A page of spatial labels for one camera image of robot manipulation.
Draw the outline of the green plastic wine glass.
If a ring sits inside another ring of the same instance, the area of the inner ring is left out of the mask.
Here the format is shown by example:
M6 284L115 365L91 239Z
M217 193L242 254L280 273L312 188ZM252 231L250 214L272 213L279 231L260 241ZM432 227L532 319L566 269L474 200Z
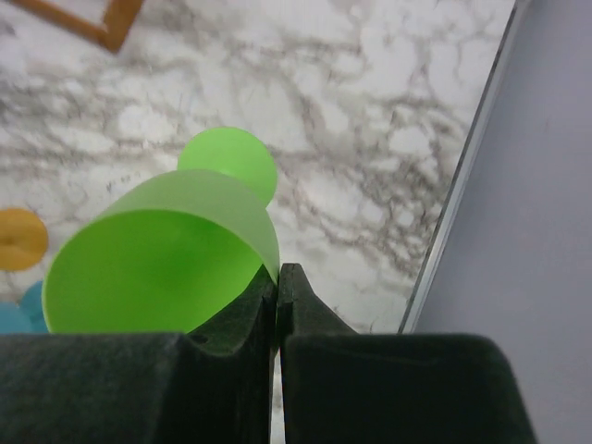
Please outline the green plastic wine glass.
M175 170L127 192L73 235L43 282L52 333L190 332L262 273L278 279L267 212L278 173L251 133L193 137Z

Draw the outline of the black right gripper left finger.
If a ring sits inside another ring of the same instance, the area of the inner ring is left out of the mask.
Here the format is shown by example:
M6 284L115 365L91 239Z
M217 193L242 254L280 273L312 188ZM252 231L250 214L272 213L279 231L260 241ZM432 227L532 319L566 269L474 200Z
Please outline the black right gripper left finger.
M1 338L5 443L266 443L277 286L259 271L188 334Z

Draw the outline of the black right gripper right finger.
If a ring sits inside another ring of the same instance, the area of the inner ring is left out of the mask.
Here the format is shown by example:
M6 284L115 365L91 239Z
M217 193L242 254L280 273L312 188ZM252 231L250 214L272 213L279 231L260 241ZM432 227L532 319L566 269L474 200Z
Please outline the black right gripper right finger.
M533 443L511 366L468 334L360 334L300 265L278 280L289 443Z

